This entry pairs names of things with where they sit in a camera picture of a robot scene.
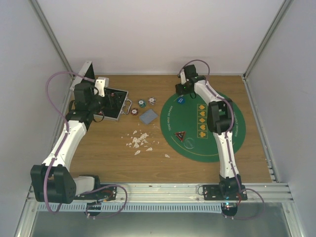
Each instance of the transparent circle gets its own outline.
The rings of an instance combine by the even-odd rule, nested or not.
[[[195,141],[193,138],[189,137],[187,139],[184,140],[183,145],[185,146],[185,148],[187,149],[193,149],[195,146]]]

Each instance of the green mat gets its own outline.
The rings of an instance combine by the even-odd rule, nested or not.
[[[213,133],[208,131],[206,124],[207,105],[199,95],[195,99],[184,95],[184,104],[179,104],[178,98],[179,96],[174,94],[162,108],[160,127],[164,138],[175,151],[187,158],[202,162],[219,161],[215,138]],[[235,103],[234,116],[233,148],[236,153],[244,142],[246,124]],[[185,132],[183,141],[181,132]]]

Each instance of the gray floor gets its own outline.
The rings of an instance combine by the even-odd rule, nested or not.
[[[258,213],[262,204],[242,204],[238,216]],[[290,236],[280,204],[268,204],[255,220],[225,219],[213,213],[121,213],[87,220],[81,212],[52,215],[39,212],[32,237],[287,237]]]

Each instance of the wall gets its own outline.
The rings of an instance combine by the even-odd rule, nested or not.
[[[249,75],[280,181],[315,236],[316,1],[296,0]]]
[[[244,73],[282,2],[39,0],[75,71],[175,74],[199,58],[217,75]]]
[[[26,0],[0,1],[0,236],[13,236],[31,184],[30,170],[51,148],[57,123],[45,82],[64,70]],[[69,78],[52,82],[60,107]]]

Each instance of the wood surface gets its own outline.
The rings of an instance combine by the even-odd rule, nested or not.
[[[109,87],[129,91],[137,116],[122,115],[119,122],[92,123],[81,140],[71,163],[71,175],[99,175],[102,182],[180,182],[218,183],[219,162],[205,163],[190,160],[175,152],[165,141],[160,130],[160,119],[149,125],[139,120],[139,115],[153,109],[160,115],[165,101],[175,93],[176,76],[106,76]],[[259,133],[241,77],[211,76],[214,89],[230,97],[241,109],[246,122],[246,138],[235,154],[237,167],[244,183],[271,182]],[[140,108],[139,99],[156,98],[154,106]],[[138,149],[126,146],[131,137],[149,134],[148,147]]]

